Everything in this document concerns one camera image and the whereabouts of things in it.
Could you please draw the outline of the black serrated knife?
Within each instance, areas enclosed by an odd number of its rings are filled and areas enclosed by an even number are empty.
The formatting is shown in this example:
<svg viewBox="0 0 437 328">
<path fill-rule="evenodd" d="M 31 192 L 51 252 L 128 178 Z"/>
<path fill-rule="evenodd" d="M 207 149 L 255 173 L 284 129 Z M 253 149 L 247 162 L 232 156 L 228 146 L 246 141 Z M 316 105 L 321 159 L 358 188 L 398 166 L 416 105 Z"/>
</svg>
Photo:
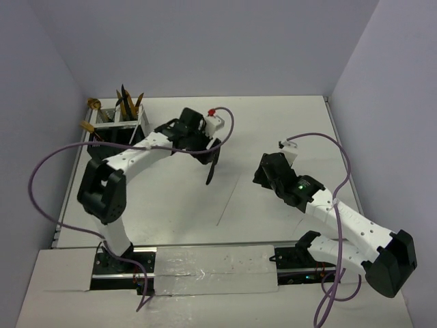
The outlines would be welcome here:
<svg viewBox="0 0 437 328">
<path fill-rule="evenodd" d="M 133 105 L 130 94 L 126 91 L 124 85 L 122 85 L 122 103 L 124 108 L 124 119 L 133 121 L 136 118 L 135 106 Z"/>
</svg>

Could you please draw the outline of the gold knife green handle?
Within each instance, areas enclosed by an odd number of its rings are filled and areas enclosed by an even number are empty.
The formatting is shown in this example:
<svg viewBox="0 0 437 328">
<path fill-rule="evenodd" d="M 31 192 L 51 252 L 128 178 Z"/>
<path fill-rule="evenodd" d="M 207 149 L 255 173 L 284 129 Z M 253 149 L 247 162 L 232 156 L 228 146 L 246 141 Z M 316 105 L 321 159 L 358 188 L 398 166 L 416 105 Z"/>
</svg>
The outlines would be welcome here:
<svg viewBox="0 0 437 328">
<path fill-rule="evenodd" d="M 125 110 L 125 107 L 124 107 L 123 96 L 122 96 L 122 93 L 119 90 L 116 90 L 116 93 L 117 93 L 116 106 L 119 107 L 119 109 L 120 109 L 121 120 L 125 120 L 125 118 L 126 118 L 126 110 Z"/>
</svg>

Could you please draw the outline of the gold spoon green handle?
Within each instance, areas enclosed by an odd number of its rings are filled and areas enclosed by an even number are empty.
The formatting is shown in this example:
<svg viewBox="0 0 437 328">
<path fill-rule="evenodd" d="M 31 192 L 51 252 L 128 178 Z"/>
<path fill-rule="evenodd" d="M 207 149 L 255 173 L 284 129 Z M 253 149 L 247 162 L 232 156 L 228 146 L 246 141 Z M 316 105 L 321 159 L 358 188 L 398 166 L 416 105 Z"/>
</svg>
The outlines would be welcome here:
<svg viewBox="0 0 437 328">
<path fill-rule="evenodd" d="M 97 111 L 102 122 L 110 122 L 110 117 L 102 110 L 102 104 L 97 98 L 88 98 L 87 106 L 90 109 Z"/>
</svg>

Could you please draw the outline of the gold fork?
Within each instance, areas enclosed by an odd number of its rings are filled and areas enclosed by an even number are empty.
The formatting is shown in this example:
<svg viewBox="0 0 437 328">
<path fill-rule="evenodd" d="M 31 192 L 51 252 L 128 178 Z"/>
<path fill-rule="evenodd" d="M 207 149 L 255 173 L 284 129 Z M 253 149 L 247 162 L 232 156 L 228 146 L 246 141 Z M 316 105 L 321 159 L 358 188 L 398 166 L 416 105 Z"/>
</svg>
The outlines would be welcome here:
<svg viewBox="0 0 437 328">
<path fill-rule="evenodd" d="M 97 133 L 96 128 L 89 122 L 82 120 L 79 123 L 79 126 L 85 131 L 87 131 L 90 135 L 93 135 L 97 141 L 103 141 L 103 138 L 99 136 L 99 134 Z"/>
</svg>

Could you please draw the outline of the gold knife black handle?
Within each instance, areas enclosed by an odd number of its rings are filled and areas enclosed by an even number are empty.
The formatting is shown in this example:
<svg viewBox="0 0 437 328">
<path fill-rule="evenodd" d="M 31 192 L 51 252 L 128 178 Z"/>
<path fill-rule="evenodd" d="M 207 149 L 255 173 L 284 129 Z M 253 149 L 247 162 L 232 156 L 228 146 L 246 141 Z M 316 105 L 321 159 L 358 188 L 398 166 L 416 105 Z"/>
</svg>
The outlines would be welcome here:
<svg viewBox="0 0 437 328">
<path fill-rule="evenodd" d="M 124 91 L 124 107 L 125 107 L 128 119 L 130 121 L 136 120 L 137 113 L 135 111 L 135 105 L 132 101 L 130 93 L 127 90 Z"/>
</svg>

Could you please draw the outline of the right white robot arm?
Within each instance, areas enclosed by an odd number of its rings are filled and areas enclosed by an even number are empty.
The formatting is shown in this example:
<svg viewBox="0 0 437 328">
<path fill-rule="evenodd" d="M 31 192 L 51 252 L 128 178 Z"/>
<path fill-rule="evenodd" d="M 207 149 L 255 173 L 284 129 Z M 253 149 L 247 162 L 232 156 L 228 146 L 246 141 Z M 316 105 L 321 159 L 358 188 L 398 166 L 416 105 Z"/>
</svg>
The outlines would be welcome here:
<svg viewBox="0 0 437 328">
<path fill-rule="evenodd" d="M 304 267 L 316 262 L 336 263 L 365 278 L 381 295 L 393 298 L 417 267 L 412 236 L 393 232 L 335 199 L 316 179 L 298 176 L 282 152 L 263 154 L 253 182 L 271 189 L 288 206 L 319 219 L 342 233 L 345 244 L 309 231 L 296 244 Z"/>
</svg>

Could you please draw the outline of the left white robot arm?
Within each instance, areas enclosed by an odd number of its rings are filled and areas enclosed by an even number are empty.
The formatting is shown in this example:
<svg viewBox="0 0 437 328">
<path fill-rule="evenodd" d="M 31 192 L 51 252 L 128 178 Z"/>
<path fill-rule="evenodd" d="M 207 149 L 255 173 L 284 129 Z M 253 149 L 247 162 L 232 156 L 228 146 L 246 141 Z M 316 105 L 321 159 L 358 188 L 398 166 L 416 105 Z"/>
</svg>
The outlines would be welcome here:
<svg viewBox="0 0 437 328">
<path fill-rule="evenodd" d="M 119 154 L 88 162 L 77 200 L 86 213 L 97 218 L 98 230 L 107 242 L 109 264 L 118 272 L 128 271 L 134 262 L 132 243 L 126 235 L 122 214 L 127 206 L 127 185 L 147 168 L 174 154 L 177 150 L 194 152 L 200 163 L 216 164 L 220 144 L 214 134 L 225 121 L 210 110 L 207 116 L 183 109 L 179 118 L 155 128 L 145 139 Z"/>
</svg>

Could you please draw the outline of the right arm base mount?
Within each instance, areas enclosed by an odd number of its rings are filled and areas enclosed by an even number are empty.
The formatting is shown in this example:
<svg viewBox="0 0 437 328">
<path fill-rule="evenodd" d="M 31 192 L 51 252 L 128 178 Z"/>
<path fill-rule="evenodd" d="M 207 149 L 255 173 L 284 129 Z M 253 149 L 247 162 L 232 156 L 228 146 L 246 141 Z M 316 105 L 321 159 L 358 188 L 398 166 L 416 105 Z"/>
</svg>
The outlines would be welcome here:
<svg viewBox="0 0 437 328">
<path fill-rule="evenodd" d="M 275 247 L 269 261 L 277 268 L 277 282 L 280 286 L 299 284 L 319 284 L 334 282 L 335 266 L 331 263 L 316 262 L 309 256 L 301 256 L 295 246 Z"/>
</svg>

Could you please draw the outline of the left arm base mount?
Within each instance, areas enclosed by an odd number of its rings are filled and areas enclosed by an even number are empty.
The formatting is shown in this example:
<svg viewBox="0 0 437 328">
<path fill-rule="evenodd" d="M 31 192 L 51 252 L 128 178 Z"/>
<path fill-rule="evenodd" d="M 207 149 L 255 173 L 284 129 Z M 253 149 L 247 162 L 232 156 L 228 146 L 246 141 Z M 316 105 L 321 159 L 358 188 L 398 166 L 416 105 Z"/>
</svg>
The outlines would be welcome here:
<svg viewBox="0 0 437 328">
<path fill-rule="evenodd" d="M 133 249 L 134 261 L 143 265 L 147 273 L 147 296 L 154 294 L 154 267 L 156 252 Z M 141 296 L 144 291 L 143 271 L 135 264 L 113 258 L 103 246 L 99 246 L 94 256 L 90 290 L 134 290 Z"/>
</svg>

